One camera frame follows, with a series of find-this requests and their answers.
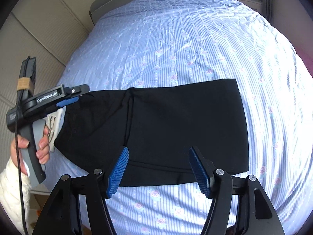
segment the bed sheet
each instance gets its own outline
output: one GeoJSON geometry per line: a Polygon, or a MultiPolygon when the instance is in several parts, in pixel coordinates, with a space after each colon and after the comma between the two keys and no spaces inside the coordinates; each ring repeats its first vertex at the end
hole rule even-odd
{"type": "MultiPolygon", "coordinates": [[[[285,233],[294,234],[313,209],[313,79],[257,12],[236,0],[135,0],[98,21],[60,83],[93,91],[226,78],[237,80],[248,127],[249,172],[238,176],[257,176],[285,233]]],[[[51,153],[46,186],[65,173],[87,174],[51,153]]],[[[210,204],[196,183],[120,187],[107,200],[117,234],[133,235],[200,234],[210,204]]],[[[83,196],[81,205],[88,226],[83,196]]]]}

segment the black trousers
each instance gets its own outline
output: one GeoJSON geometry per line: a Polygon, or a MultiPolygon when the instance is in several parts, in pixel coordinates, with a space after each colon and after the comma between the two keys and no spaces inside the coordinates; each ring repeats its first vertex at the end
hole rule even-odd
{"type": "Polygon", "coordinates": [[[121,186],[195,182],[188,160],[193,145],[231,175],[249,165],[245,112],[230,79],[90,92],[66,107],[54,145],[88,172],[105,170],[115,151],[127,146],[121,186]]]}

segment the white sleeve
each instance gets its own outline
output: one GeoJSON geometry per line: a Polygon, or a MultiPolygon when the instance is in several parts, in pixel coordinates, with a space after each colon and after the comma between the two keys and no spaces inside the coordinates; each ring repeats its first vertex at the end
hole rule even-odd
{"type": "MultiPolygon", "coordinates": [[[[30,180],[22,173],[23,200],[25,206],[25,217],[28,225],[29,199],[30,199],[30,180]]],[[[18,168],[10,158],[7,167],[0,174],[0,202],[11,219],[12,223],[21,234],[24,233],[21,213],[21,200],[18,185],[18,168]]]]}

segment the gray handle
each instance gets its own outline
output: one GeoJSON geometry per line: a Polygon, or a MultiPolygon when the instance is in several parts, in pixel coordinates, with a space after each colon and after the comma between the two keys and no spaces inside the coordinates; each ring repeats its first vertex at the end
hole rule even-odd
{"type": "Polygon", "coordinates": [[[41,165],[36,156],[39,149],[39,141],[43,137],[44,127],[46,121],[39,119],[32,123],[32,125],[25,126],[19,130],[19,134],[29,140],[28,148],[22,148],[21,154],[26,163],[26,170],[29,174],[31,187],[34,188],[41,184],[46,179],[44,170],[45,165],[41,165]]]}

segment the tape wrap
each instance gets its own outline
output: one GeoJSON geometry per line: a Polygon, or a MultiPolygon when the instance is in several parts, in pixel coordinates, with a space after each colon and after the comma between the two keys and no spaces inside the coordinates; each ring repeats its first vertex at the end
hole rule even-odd
{"type": "Polygon", "coordinates": [[[18,86],[17,86],[16,90],[17,91],[28,90],[33,95],[34,94],[34,84],[32,83],[30,78],[21,77],[18,79],[18,86]]]}

